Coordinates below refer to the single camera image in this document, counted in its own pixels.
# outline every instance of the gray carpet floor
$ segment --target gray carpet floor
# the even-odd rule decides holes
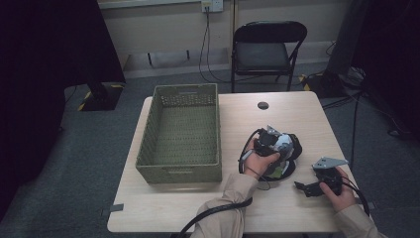
[[[295,72],[309,74],[324,68],[324,63],[299,64]],[[229,80],[228,70],[213,74]],[[204,75],[215,81],[208,72]],[[255,81],[273,83],[273,78]],[[153,95],[156,85],[205,82],[196,72],[128,79],[117,108],[98,112],[77,111],[88,91],[85,85],[78,86],[66,103],[61,123],[64,130],[44,170],[19,188],[0,224],[0,236],[168,238],[169,234],[113,234],[107,230],[107,210],[113,203],[144,99]],[[284,82],[242,84],[237,91],[283,91]],[[293,83],[292,90],[302,90],[297,78]],[[67,97],[73,89],[65,91]],[[229,83],[219,83],[219,93],[229,91]],[[335,100],[321,99],[321,103]],[[325,111],[347,159],[352,153],[354,110],[352,102]],[[367,200],[376,204],[371,213],[381,232],[389,237],[420,237],[420,147],[418,142],[389,136],[389,125],[387,116],[361,97],[353,174]]]

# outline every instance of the wall outlet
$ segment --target wall outlet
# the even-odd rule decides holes
[[[201,0],[201,12],[223,12],[223,0]]]
[[[223,12],[223,0],[213,0],[213,12]]]
[[[207,12],[206,8],[208,9],[208,12],[211,12],[213,9],[212,7],[213,1],[212,0],[202,0],[201,1],[201,12]]]

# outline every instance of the green plastic basket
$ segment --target green plastic basket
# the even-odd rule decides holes
[[[222,180],[217,84],[155,88],[136,168],[147,183]]]

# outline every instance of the person's arm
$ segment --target person's arm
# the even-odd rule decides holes
[[[349,176],[339,167],[337,170],[342,177]],[[321,189],[330,199],[334,209],[337,211],[335,215],[339,229],[348,238],[382,238],[386,237],[377,231],[376,225],[365,214],[365,212],[356,204],[355,195],[351,188],[343,185],[342,193],[336,195],[325,183],[320,183]]]
[[[254,140],[248,144],[247,150],[253,149]],[[258,180],[271,163],[278,160],[279,154],[260,157],[251,153],[244,164],[244,174],[232,174],[226,183],[223,196],[205,202],[197,214],[220,205],[240,203],[253,196]],[[191,238],[241,238],[244,232],[245,208],[231,209],[207,216],[195,224]]]

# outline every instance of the chair backrest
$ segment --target chair backrest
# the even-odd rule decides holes
[[[234,35],[234,44],[295,43],[305,40],[307,30],[298,22],[251,22],[240,27]]]

